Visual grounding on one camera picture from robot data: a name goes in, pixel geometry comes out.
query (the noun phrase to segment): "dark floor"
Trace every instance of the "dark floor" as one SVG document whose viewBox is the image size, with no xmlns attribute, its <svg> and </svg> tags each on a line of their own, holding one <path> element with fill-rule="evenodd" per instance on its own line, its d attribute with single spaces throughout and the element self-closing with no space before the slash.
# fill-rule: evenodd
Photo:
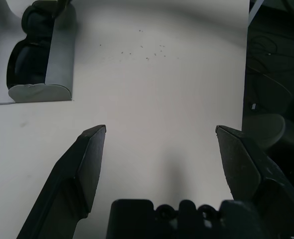
<svg viewBox="0 0 294 239">
<path fill-rule="evenodd" d="M 294 123 L 294 15 L 263 6 L 248 28 L 243 117 L 261 114 Z M 294 186 L 294 149 L 276 150 L 269 156 Z"/>
<path fill-rule="evenodd" d="M 261 7 L 248 29 L 244 117 L 284 114 L 294 98 L 294 19 L 284 16 Z"/>
</svg>

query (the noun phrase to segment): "black cable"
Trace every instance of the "black cable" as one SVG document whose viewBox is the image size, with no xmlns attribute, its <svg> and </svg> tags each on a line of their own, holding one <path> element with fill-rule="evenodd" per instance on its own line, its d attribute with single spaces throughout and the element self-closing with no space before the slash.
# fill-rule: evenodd
<svg viewBox="0 0 294 239">
<path fill-rule="evenodd" d="M 270 72 L 269 69 L 267 68 L 267 66 L 257 57 L 247 57 L 247 59 L 257 61 L 267 72 Z"/>
<path fill-rule="evenodd" d="M 276 55 L 276 56 L 284 56 L 284 57 L 288 57 L 288 58 L 292 58 L 292 59 L 294 59 L 294 56 L 290 56 L 290 55 L 286 55 L 286 54 L 282 54 L 282 53 L 269 52 L 269 51 L 267 51 L 267 50 L 263 50 L 263 49 L 260 49 L 260 48 L 258 48 L 258 49 L 261 50 L 261 51 L 263 51 L 263 52 L 261 52 L 260 54 L 262 54 L 262 53 L 266 53 L 266 55 L 268 55 L 268 56 Z"/>
<path fill-rule="evenodd" d="M 273 73 L 284 73 L 284 72 L 291 72 L 294 71 L 294 68 L 289 68 L 289 69 L 283 69 L 283 70 L 278 70 L 278 71 L 266 71 L 266 72 L 248 72 L 247 74 L 250 75 L 260 75 L 260 74 L 273 74 Z"/>
<path fill-rule="evenodd" d="M 294 41 L 293 37 L 284 36 L 282 34 L 278 34 L 278 33 L 275 33 L 275 32 L 263 31 L 263 30 L 255 28 L 255 27 L 252 27 L 252 26 L 249 26 L 249 28 L 250 28 L 250 30 L 253 30 L 253 31 L 259 31 L 259 32 L 263 32 L 263 33 L 266 33 L 266 34 L 270 34 L 270 35 L 274 35 L 274 36 L 278 36 L 278 37 L 282 37 L 282 38 Z"/>
<path fill-rule="evenodd" d="M 271 40 L 270 38 L 268 38 L 268 37 L 266 37 L 266 36 L 254 36 L 254 37 L 252 37 L 252 38 L 250 39 L 250 42 L 252 42 L 252 43 L 258 43 L 258 42 L 254 42 L 254 41 L 255 41 L 256 39 L 258 39 L 258 38 L 262 38 L 262 39 L 265 39 L 265 40 L 271 42 L 271 43 L 275 46 L 275 50 L 274 50 L 274 52 L 277 52 L 277 51 L 278 51 L 278 46 L 277 46 L 277 44 L 276 44 L 273 40 Z"/>
</svg>

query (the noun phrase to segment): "white table surface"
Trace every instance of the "white table surface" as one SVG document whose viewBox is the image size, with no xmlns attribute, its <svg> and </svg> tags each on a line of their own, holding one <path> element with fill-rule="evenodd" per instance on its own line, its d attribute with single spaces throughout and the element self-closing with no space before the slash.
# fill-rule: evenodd
<svg viewBox="0 0 294 239">
<path fill-rule="evenodd" d="M 21 16 L 33 1 L 8 2 Z M 101 177 L 75 239 L 105 238 L 120 198 L 218 209 L 232 196 L 215 127 L 241 128 L 249 1 L 74 5 L 73 101 L 0 106 L 0 239 L 16 238 L 55 162 L 98 124 Z"/>
</svg>

